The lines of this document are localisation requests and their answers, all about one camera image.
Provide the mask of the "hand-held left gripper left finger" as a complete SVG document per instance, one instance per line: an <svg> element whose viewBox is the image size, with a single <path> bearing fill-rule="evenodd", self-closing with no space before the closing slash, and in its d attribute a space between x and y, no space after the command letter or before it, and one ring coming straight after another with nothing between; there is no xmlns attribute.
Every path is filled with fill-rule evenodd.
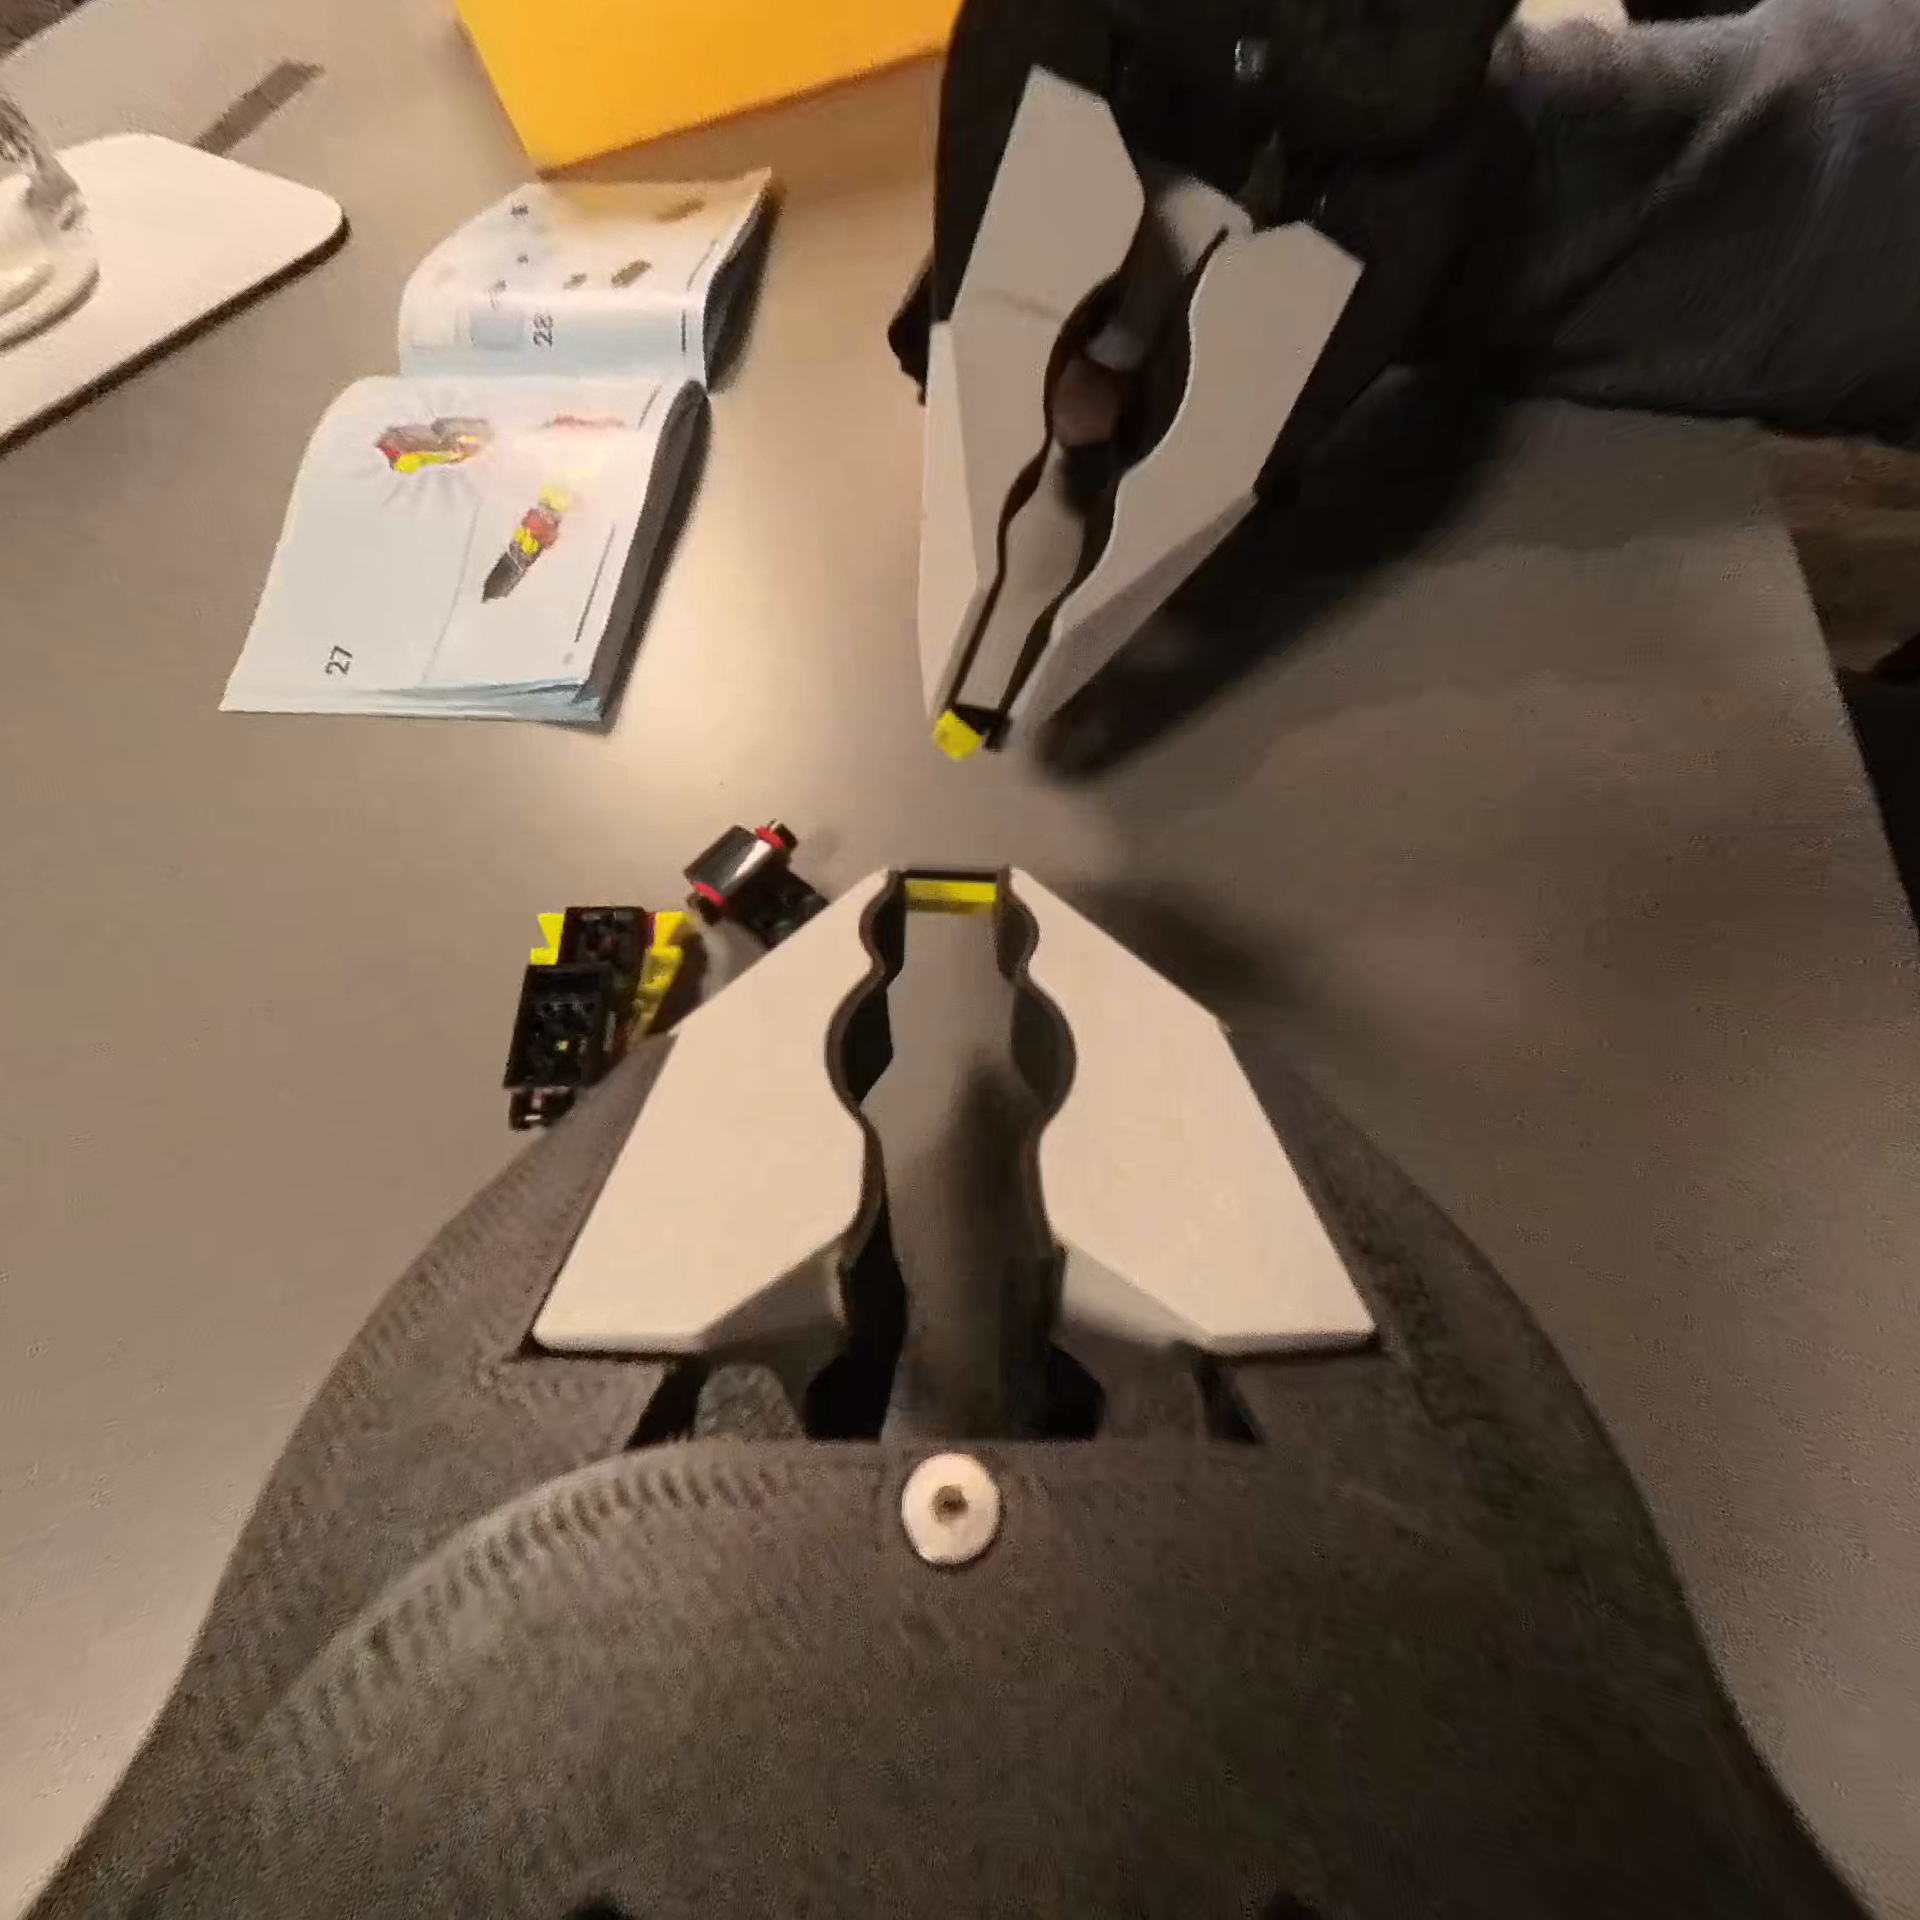
<svg viewBox="0 0 1920 1920"><path fill-rule="evenodd" d="M530 1317L541 1353L756 1363L809 1439L880 1439L903 1284L861 1106L893 1055L899 881L853 881L646 1046L626 1146Z"/></svg>

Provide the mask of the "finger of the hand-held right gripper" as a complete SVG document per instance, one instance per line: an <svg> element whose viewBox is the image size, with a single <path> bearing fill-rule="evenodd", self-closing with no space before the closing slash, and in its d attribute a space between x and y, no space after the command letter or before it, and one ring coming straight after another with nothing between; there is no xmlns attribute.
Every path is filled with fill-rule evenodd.
<svg viewBox="0 0 1920 1920"><path fill-rule="evenodd" d="M1258 474L1320 370L1363 262L1313 226L1228 236L1183 324L1189 371L1161 441L1120 474L1090 573L1051 619L1019 725L1051 723L1254 513Z"/></svg>
<svg viewBox="0 0 1920 1920"><path fill-rule="evenodd" d="M933 725L1005 725L1019 657L1086 551L1051 364L1138 236L1111 102L1031 70L957 310L928 326L921 676Z"/></svg>

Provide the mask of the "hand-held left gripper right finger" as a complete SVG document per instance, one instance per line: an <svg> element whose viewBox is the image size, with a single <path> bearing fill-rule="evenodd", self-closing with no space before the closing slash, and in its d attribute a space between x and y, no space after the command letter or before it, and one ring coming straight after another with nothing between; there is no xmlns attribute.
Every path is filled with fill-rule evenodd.
<svg viewBox="0 0 1920 1920"><path fill-rule="evenodd" d="M1234 1031L1031 869L993 873L1009 1194L1039 1439L1131 1388L1207 1423L1234 1367L1377 1353L1377 1315Z"/></svg>

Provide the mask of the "red yellow black brick assembly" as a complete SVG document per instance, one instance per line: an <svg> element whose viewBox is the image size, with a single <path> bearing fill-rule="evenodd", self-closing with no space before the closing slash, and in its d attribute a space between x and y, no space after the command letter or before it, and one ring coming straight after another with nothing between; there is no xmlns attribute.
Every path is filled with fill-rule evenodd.
<svg viewBox="0 0 1920 1920"><path fill-rule="evenodd" d="M703 972L693 911L541 911L504 1062L505 1127L559 1122L632 1046L664 1035L695 1005Z"/></svg>

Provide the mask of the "black brick assembly red pins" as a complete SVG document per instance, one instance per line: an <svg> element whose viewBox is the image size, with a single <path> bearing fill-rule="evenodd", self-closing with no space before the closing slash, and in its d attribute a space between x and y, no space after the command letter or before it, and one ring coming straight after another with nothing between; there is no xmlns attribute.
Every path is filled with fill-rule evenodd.
<svg viewBox="0 0 1920 1920"><path fill-rule="evenodd" d="M785 947L830 902L794 873L794 831L781 822L730 826L688 866L688 905L707 924L735 924L763 952Z"/></svg>

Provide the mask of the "person's right hand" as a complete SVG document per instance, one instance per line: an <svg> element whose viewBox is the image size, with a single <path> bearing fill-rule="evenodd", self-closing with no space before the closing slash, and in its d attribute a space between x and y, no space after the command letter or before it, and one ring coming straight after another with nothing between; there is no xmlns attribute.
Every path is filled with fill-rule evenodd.
<svg viewBox="0 0 1920 1920"><path fill-rule="evenodd" d="M1042 386L1042 418L1059 449L1136 449L1143 437L1164 310L1168 298L1151 282L1113 282L1067 318Z"/></svg>

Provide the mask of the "yellow plastic bin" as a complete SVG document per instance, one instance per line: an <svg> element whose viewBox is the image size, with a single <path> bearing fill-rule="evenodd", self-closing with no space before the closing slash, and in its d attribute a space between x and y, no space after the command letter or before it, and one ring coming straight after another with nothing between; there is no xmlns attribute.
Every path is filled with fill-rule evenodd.
<svg viewBox="0 0 1920 1920"><path fill-rule="evenodd" d="M791 102L948 43L957 0L458 0L530 167Z"/></svg>

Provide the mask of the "open instruction booklet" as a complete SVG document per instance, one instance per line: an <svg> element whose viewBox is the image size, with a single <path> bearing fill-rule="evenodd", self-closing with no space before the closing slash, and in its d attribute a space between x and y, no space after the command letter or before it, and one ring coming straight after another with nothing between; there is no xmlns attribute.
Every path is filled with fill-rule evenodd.
<svg viewBox="0 0 1920 1920"><path fill-rule="evenodd" d="M220 704L600 725L688 515L775 173L530 180L316 418Z"/></svg>

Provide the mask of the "wooden book stand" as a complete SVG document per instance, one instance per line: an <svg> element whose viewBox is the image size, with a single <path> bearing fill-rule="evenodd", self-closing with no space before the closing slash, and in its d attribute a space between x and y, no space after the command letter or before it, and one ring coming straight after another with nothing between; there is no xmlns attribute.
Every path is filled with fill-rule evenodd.
<svg viewBox="0 0 1920 1920"><path fill-rule="evenodd" d="M311 268L337 201L166 132L50 144L0 102L0 441Z"/></svg>

